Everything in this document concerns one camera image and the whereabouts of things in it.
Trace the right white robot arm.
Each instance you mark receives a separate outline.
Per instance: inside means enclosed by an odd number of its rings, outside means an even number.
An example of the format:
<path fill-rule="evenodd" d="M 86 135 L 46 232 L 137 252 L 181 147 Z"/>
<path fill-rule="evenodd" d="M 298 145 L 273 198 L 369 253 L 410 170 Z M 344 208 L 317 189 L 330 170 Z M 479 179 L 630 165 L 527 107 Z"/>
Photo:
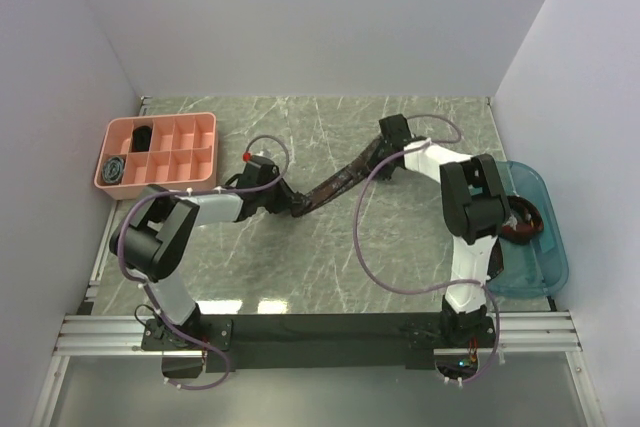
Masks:
<path fill-rule="evenodd" d="M 440 335 L 452 346 L 492 333 L 484 287 L 491 254 L 509 217 L 508 199 L 494 158 L 461 154 L 411 133 L 396 114 L 379 121 L 383 156 L 393 158 L 381 170 L 401 167 L 440 185 L 442 214 L 453 238 L 450 282 L 440 316 Z"/>

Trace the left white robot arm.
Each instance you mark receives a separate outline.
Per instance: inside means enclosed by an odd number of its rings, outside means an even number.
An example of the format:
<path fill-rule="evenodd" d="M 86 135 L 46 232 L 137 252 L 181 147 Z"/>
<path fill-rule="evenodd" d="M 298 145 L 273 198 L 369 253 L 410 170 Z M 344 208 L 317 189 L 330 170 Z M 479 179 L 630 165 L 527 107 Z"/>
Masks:
<path fill-rule="evenodd" d="M 165 335 L 187 349 L 206 339 L 201 310 L 179 273 L 194 228 L 238 223 L 264 209 L 293 212 L 307 199 L 284 180 L 269 158 L 251 155 L 244 170 L 221 187 L 189 193 L 150 184 L 110 240 L 111 252 L 125 276 L 138 283 L 151 303 Z"/>

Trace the brown blue floral tie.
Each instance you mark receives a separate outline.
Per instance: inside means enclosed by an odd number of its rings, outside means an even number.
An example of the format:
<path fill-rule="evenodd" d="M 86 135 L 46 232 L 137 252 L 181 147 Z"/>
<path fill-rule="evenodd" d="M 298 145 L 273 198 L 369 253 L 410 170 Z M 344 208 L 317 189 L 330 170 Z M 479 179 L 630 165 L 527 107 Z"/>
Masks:
<path fill-rule="evenodd" d="M 376 136 L 349 164 L 312 188 L 306 194 L 297 194 L 290 212 L 294 218 L 307 215 L 348 192 L 364 179 L 381 160 L 383 139 Z"/>

